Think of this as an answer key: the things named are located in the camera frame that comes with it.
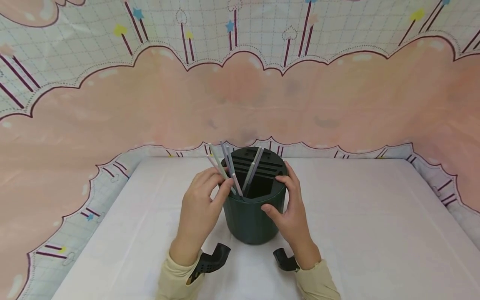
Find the yellow star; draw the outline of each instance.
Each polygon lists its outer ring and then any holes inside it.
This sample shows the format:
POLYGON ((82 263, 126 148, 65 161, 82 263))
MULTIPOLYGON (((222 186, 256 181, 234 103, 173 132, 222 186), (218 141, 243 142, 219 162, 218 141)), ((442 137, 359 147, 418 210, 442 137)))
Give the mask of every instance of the yellow star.
POLYGON ((12 57, 15 54, 15 50, 13 50, 9 44, 5 43, 0 46, 0 54, 12 57))
POLYGON ((125 26, 122 26, 120 24, 117 24, 115 29, 113 30, 113 34, 116 36, 121 36, 127 33, 127 28, 125 26))
POLYGON ((185 37, 188 39, 193 39, 193 33, 189 30, 187 31, 187 33, 185 34, 185 37))
POLYGON ((308 18, 309 25, 313 25, 317 22, 318 22, 318 15, 316 13, 314 13, 313 15, 310 16, 310 18, 308 18))
POLYGON ((421 18, 425 15, 425 11, 423 8, 415 11, 413 14, 410 15, 410 21, 420 21, 421 18))

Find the wrist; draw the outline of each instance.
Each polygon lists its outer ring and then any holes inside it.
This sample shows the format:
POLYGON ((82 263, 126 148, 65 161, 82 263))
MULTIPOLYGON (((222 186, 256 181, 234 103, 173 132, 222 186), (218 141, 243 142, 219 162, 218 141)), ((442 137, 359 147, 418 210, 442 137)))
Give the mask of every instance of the wrist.
POLYGON ((170 257, 181 266, 191 266, 197 260, 201 247, 198 242, 177 235, 170 245, 170 257))
POLYGON ((317 263, 322 261, 320 251, 310 237, 292 243, 290 247, 292 248, 295 259, 302 270, 313 269, 317 263))

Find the cartoon backdrop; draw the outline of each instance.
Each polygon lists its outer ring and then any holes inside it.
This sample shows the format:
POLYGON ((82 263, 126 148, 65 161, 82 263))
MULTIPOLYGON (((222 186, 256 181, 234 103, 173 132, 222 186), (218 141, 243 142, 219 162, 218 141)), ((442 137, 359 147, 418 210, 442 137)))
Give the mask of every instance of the cartoon backdrop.
POLYGON ((142 158, 205 156, 220 139, 406 159, 480 247, 477 0, 1 0, 0 13, 0 299, 50 299, 142 158))

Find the hand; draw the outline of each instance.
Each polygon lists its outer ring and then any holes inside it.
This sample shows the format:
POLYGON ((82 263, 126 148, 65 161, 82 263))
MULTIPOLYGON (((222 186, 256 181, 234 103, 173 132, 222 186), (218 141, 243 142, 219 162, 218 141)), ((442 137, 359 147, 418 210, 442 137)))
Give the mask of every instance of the hand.
POLYGON ((196 261, 198 252, 218 221, 233 183, 232 178, 224 181, 214 167, 195 175, 183 197, 179 229, 170 246, 170 257, 174 262, 190 266, 196 261), (221 183, 212 201, 210 195, 221 183))
POLYGON ((275 179, 287 186, 289 200, 286 211, 281 214, 270 204, 262 205, 262 210, 273 220, 282 237, 292 248, 300 268, 310 270, 322 260, 322 257, 310 237, 305 206, 301 198, 300 181, 288 162, 285 162, 285 165, 288 176, 277 176, 275 179))

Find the blue star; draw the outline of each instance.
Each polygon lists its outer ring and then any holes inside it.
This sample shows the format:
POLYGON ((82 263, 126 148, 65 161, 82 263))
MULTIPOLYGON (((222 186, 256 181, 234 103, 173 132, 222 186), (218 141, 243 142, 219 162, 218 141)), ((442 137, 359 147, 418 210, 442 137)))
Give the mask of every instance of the blue star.
POLYGON ((136 8, 133 8, 133 15, 137 20, 141 20, 144 18, 144 15, 142 14, 142 10, 138 10, 136 8))
POLYGON ((232 20, 229 20, 227 25, 225 25, 227 27, 227 32, 232 32, 233 31, 233 26, 235 24, 232 22, 232 20))

